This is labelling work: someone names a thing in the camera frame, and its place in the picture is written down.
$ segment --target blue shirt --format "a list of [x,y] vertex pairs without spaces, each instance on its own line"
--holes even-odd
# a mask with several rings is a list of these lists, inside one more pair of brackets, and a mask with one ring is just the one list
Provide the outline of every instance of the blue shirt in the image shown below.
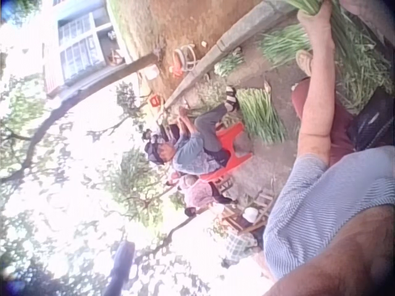
[[356,152],[328,168],[303,155],[269,215],[265,257],[277,279],[319,255],[356,214],[395,205],[395,147]]
[[200,132],[191,134],[190,138],[181,134],[175,148],[177,151],[172,162],[176,171],[203,175],[221,168],[213,156],[204,152],[204,141]]

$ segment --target building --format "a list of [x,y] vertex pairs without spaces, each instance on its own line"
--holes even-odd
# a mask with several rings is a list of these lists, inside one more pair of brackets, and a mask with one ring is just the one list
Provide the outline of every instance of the building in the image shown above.
[[46,92],[64,100],[131,63],[106,0],[43,0]]

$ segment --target gray pants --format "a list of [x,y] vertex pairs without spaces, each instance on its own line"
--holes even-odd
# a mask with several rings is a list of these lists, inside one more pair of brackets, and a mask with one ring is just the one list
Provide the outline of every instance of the gray pants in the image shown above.
[[195,119],[195,126],[203,136],[205,150],[218,152],[222,149],[221,142],[215,133],[215,125],[227,112],[225,104],[220,104]]

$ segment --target black bag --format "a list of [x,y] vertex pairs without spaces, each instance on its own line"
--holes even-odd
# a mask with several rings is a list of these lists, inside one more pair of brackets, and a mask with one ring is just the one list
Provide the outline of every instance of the black bag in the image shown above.
[[145,145],[144,151],[147,153],[147,159],[150,162],[153,162],[156,165],[164,165],[164,161],[159,157],[159,154],[157,152],[158,146],[158,142],[152,143],[150,141]]
[[376,89],[351,122],[347,135],[356,151],[394,145],[394,98],[383,88]]

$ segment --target sandal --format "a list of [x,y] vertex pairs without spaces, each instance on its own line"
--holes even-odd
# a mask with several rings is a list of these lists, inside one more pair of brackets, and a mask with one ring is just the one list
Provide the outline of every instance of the sandal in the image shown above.
[[227,86],[226,94],[227,94],[227,100],[225,103],[232,106],[232,109],[230,110],[230,112],[239,110],[240,105],[239,105],[239,100],[236,97],[236,89],[231,86]]
[[296,63],[299,68],[308,76],[311,77],[311,62],[313,55],[303,49],[296,53]]

